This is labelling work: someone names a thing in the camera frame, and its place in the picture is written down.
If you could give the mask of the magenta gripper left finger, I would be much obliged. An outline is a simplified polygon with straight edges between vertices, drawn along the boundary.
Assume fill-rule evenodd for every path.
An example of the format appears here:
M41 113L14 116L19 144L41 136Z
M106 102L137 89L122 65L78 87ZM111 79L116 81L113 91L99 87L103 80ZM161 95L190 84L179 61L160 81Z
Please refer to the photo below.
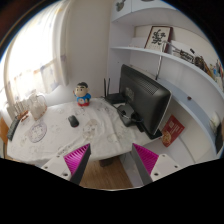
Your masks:
M79 147L66 155L56 155L42 169L79 185L91 155L89 144Z

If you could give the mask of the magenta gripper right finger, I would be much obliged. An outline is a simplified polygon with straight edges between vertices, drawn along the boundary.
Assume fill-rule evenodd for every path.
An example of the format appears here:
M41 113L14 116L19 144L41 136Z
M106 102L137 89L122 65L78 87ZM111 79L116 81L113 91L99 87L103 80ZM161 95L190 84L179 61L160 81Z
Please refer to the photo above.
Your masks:
M143 146L132 144L131 155L144 185L150 184L181 169L167 154L157 155Z

